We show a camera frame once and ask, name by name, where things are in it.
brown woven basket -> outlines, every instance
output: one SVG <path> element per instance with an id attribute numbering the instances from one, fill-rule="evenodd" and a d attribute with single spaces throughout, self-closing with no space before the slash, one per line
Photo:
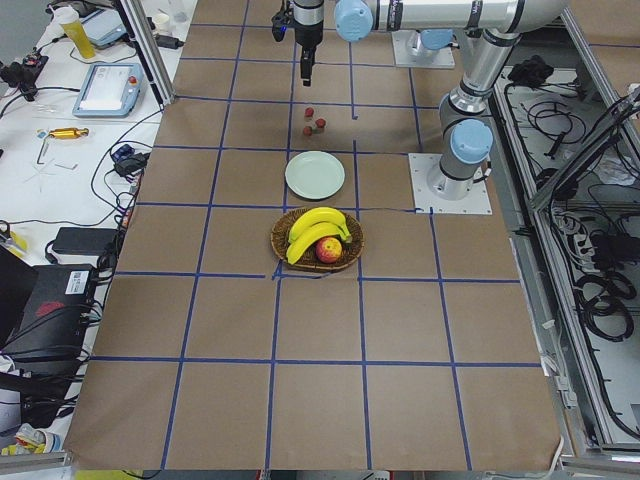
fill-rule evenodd
<path id="1" fill-rule="evenodd" d="M 291 268 L 298 270 L 306 270 L 308 272 L 337 272 L 344 270 L 348 266 L 355 263 L 358 257 L 362 253 L 364 247 L 364 235 L 362 228 L 358 221 L 348 213 L 344 213 L 347 219 L 347 227 L 351 233 L 352 242 L 350 244 L 342 244 L 342 256 L 337 262 L 327 264 L 322 263 L 316 257 L 315 247 L 312 245 L 302 255 L 302 258 L 298 260 L 295 265 L 291 265 L 287 262 L 287 248 L 289 247 L 289 229 L 293 226 L 295 221 L 302 216 L 303 213 L 311 210 L 311 208 L 298 208 L 291 210 L 284 214 L 280 220 L 271 229 L 271 246 L 273 251 Z"/>

red apple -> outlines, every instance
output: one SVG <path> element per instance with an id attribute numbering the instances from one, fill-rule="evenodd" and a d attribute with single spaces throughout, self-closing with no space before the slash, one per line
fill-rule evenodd
<path id="1" fill-rule="evenodd" d="M 335 263 L 342 255 L 342 244 L 335 237 L 324 237 L 316 243 L 316 257 L 322 263 Z"/>

glue bottle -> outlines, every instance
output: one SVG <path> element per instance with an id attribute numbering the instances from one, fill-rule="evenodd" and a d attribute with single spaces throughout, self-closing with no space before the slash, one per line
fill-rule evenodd
<path id="1" fill-rule="evenodd" d="M 93 58 L 96 51 L 87 38 L 80 15 L 73 7 L 60 7 L 53 12 L 53 18 L 60 24 L 64 33 L 75 43 L 83 58 Z"/>

banana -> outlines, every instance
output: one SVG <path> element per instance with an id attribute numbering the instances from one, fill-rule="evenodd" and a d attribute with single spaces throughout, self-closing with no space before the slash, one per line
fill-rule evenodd
<path id="1" fill-rule="evenodd" d="M 295 264 L 304 252 L 315 242 L 324 237 L 335 237 L 340 235 L 340 228 L 331 222 L 320 222 L 311 225 L 287 248 L 287 262 Z"/>
<path id="2" fill-rule="evenodd" d="M 351 233 L 347 228 L 347 219 L 340 210 L 331 207 L 317 207 L 302 214 L 289 230 L 289 243 L 295 242 L 309 227 L 320 223 L 329 222 L 336 225 L 340 232 L 340 239 L 345 243 L 351 243 Z"/>

wicker basket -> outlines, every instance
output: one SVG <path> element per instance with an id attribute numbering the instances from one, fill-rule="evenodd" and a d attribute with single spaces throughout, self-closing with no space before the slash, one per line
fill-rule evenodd
<path id="1" fill-rule="evenodd" d="M 282 259 L 291 268 L 306 270 L 308 272 L 337 272 L 339 270 L 344 270 L 355 263 L 360 254 L 362 254 L 362 249 L 364 247 L 364 235 L 358 221 L 345 212 L 342 213 L 344 213 L 344 216 L 347 219 L 347 227 L 349 228 L 349 232 L 351 233 L 353 240 L 350 244 L 342 244 L 342 256 L 337 262 L 331 264 L 322 263 L 317 259 L 313 245 L 304 252 L 302 258 L 294 265 L 287 262 L 289 230 L 295 221 L 310 209 L 311 208 L 298 208 L 296 210 L 291 210 L 284 214 L 273 226 L 273 229 L 271 230 L 271 246 L 278 258 Z"/>

